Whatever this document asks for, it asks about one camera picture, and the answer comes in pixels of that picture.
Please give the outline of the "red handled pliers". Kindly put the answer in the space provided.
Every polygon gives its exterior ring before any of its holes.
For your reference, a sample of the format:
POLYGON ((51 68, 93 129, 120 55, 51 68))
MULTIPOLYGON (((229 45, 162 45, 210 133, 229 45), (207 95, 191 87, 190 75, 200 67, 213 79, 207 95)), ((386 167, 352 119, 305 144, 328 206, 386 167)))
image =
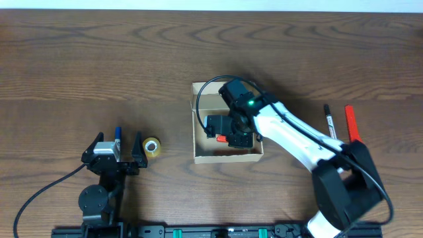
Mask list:
POLYGON ((216 141, 220 142, 220 143, 227 143, 228 142, 226 136, 223 136, 223 135, 217 136, 216 141))

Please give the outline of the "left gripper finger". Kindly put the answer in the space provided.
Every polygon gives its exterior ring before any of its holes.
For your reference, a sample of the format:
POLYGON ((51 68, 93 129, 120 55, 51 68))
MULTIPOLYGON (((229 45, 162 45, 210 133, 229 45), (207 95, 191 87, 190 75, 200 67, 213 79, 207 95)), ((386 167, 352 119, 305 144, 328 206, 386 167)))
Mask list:
POLYGON ((98 142, 104 141, 104 134, 99 132, 93 142, 88 146, 88 148, 83 152, 81 156, 81 161, 83 163, 90 163, 95 157, 94 149, 98 142))
POLYGON ((131 155, 139 168, 147 168, 148 160, 144 152, 143 142, 141 140, 141 132, 137 132, 137 134, 135 135, 131 155))

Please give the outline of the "yellow tape roll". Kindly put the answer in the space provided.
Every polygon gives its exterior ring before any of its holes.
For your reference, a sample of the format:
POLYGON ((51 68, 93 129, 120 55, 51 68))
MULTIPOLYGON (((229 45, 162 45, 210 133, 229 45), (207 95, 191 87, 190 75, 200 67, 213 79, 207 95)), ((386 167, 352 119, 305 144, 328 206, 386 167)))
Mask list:
POLYGON ((147 157, 158 157, 161 154, 161 143, 157 138, 147 138, 143 141, 143 149, 147 157))

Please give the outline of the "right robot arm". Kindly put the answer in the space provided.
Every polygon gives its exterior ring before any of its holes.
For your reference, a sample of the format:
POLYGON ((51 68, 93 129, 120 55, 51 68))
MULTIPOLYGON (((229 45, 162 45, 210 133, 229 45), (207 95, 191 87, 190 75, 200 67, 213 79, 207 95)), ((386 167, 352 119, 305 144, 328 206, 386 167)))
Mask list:
POLYGON ((231 147, 251 147, 268 138, 310 172, 319 211, 304 225, 309 237, 341 237, 362 224, 361 218, 382 201, 393 209, 365 144, 344 143, 294 116, 271 94, 232 76, 218 90, 229 108, 226 116, 206 116, 208 137, 225 136, 231 147))

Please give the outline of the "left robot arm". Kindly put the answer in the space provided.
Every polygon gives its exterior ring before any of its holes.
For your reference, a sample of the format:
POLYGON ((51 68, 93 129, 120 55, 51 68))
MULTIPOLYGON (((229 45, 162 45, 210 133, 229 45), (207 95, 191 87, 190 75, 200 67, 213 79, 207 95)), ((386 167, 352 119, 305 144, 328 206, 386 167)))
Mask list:
POLYGON ((104 134, 100 132, 81 156, 87 169, 99 176, 98 184, 86 187, 79 195, 78 205, 83 213, 83 225, 88 227, 111 227, 116 223, 126 177, 136 176, 141 168, 147 167, 141 132, 135 136, 133 161, 121 160, 119 141, 119 138, 104 141, 104 134))

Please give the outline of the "blue marker pen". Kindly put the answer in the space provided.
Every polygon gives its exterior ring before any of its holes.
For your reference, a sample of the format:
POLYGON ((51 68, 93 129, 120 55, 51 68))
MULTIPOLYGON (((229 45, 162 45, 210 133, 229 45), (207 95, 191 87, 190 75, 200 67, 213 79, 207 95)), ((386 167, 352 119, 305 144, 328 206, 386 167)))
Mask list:
POLYGON ((114 139, 114 142, 115 142, 115 146, 116 146, 116 149, 117 149, 117 151, 121 151, 121 139, 122 139, 122 128, 121 127, 116 127, 115 128, 115 139, 114 139))

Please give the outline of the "black white marker pen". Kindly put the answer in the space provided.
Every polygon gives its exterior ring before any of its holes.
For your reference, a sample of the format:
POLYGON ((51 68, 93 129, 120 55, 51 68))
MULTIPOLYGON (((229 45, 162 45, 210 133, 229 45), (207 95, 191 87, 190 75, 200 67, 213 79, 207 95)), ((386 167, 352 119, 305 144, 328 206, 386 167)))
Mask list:
POLYGON ((330 108, 328 104, 324 105, 324 112, 325 112, 325 116, 327 119, 327 124, 328 124, 328 130, 330 133, 331 138, 336 139, 336 130, 334 128, 334 122, 333 122, 333 118, 332 118, 332 114, 330 112, 330 108))

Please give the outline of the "red utility knife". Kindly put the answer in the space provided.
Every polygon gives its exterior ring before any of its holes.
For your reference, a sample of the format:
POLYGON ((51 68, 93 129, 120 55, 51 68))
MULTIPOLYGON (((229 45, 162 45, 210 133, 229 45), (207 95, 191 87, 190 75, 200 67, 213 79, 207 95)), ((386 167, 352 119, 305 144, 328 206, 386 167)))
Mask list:
POLYGON ((356 116, 355 116, 353 106, 349 104, 346 105, 344 107, 344 112, 346 116, 346 124, 347 124, 348 136, 349 136, 350 142, 354 142, 354 141, 362 142, 360 133, 358 131, 358 126, 357 126, 356 116))

